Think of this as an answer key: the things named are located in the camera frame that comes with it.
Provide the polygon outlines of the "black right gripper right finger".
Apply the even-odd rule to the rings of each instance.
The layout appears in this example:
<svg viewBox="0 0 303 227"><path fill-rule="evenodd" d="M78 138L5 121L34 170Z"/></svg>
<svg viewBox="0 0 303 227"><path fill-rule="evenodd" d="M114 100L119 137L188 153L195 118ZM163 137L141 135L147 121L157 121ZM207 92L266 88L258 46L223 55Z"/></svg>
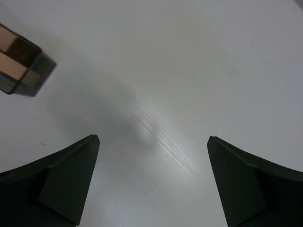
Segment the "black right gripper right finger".
<svg viewBox="0 0 303 227"><path fill-rule="evenodd" d="M303 174L275 164L218 138L208 155L227 225L301 227Z"/></svg>

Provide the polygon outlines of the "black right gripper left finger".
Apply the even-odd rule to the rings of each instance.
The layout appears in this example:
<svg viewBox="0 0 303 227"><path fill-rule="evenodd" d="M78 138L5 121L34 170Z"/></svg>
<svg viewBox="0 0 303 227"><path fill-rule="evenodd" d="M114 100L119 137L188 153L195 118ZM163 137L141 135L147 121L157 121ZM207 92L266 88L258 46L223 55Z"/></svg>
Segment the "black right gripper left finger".
<svg viewBox="0 0 303 227"><path fill-rule="evenodd" d="M80 225L100 141L89 135L29 164L0 174L2 227Z"/></svg>

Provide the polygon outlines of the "smoky transparent plastic box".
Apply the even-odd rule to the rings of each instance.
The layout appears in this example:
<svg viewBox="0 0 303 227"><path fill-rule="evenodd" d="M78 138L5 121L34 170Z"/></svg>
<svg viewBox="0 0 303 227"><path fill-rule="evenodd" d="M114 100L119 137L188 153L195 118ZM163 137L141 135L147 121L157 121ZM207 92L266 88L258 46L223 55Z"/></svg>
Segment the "smoky transparent plastic box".
<svg viewBox="0 0 303 227"><path fill-rule="evenodd" d="M57 63L23 36L0 26L0 90L35 97Z"/></svg>

